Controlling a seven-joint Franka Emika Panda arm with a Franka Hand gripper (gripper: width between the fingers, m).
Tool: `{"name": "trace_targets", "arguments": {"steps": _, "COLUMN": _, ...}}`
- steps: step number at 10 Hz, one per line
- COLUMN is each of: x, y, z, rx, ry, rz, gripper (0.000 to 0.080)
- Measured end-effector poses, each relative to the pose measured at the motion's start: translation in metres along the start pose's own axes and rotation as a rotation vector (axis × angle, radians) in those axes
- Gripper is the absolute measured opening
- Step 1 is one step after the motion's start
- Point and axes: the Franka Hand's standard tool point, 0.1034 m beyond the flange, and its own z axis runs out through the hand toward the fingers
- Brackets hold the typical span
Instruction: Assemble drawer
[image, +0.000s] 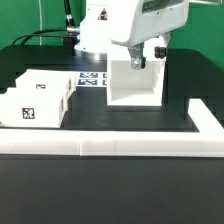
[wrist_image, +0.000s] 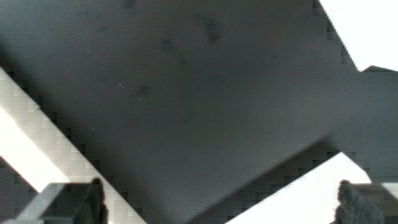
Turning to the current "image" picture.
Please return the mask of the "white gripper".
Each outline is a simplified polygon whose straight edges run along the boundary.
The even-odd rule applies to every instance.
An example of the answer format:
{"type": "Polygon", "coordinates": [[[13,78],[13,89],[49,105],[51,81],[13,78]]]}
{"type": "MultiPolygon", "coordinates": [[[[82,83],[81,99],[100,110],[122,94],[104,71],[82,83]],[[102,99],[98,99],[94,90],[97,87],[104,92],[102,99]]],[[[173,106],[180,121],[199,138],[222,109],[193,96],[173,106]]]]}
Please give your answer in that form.
{"type": "Polygon", "coordinates": [[[110,39],[114,44],[129,47],[133,69],[144,69],[144,45],[139,43],[160,35],[154,56],[165,58],[171,40],[167,32],[185,25],[188,10],[189,0],[111,0],[110,39]]]}

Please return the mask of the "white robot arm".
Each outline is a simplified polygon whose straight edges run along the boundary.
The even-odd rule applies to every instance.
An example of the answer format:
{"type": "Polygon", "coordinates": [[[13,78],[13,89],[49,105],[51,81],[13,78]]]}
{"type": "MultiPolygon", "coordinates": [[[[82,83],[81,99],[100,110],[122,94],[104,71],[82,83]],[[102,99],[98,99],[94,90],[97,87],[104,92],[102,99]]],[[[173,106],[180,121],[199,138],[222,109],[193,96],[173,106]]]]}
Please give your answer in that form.
{"type": "Polygon", "coordinates": [[[85,56],[108,54],[110,45],[128,49],[131,67],[144,69],[145,42],[161,38],[167,47],[171,32],[186,24],[189,0],[86,0],[76,50],[85,56]]]}

